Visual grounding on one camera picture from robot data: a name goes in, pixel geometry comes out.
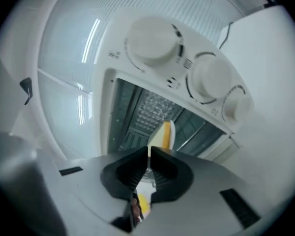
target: control panel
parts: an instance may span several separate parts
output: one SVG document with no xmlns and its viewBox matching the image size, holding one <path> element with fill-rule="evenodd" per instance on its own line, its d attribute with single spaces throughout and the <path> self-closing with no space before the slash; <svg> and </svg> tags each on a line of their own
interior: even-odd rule
<svg viewBox="0 0 295 236">
<path fill-rule="evenodd" d="M 253 109 L 244 81 L 213 43 L 174 19 L 145 10 L 119 8 L 110 20 L 98 54 L 97 97 L 103 97 L 112 81 L 105 77 L 108 70 L 116 78 L 168 95 L 231 132 Z"/>
</svg>

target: dial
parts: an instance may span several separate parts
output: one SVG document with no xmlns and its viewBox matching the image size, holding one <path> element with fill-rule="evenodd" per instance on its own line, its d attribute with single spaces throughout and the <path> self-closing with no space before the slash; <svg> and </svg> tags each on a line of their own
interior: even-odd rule
<svg viewBox="0 0 295 236">
<path fill-rule="evenodd" d="M 157 66 L 175 55 L 178 37 L 170 22 L 158 17 L 145 17 L 131 25 L 128 43 L 138 60 L 148 66 Z"/>
<path fill-rule="evenodd" d="M 198 58 L 192 69 L 192 84 L 202 96 L 222 98 L 232 86 L 232 68 L 214 55 Z"/>
<path fill-rule="evenodd" d="M 253 108 L 252 99 L 236 89 L 226 99 L 224 110 L 227 117 L 243 121 Z"/>
</svg>

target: yellow object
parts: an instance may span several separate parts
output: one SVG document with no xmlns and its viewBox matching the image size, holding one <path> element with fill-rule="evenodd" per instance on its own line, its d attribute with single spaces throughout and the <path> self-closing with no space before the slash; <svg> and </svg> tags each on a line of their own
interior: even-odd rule
<svg viewBox="0 0 295 236">
<path fill-rule="evenodd" d="M 171 142 L 171 122 L 165 121 L 150 136 L 147 143 L 148 156 L 151 157 L 151 146 L 169 148 Z"/>
<path fill-rule="evenodd" d="M 149 203 L 147 202 L 147 199 L 142 193 L 138 194 L 138 198 L 139 198 L 142 214 L 146 214 L 150 210 Z"/>
</svg>

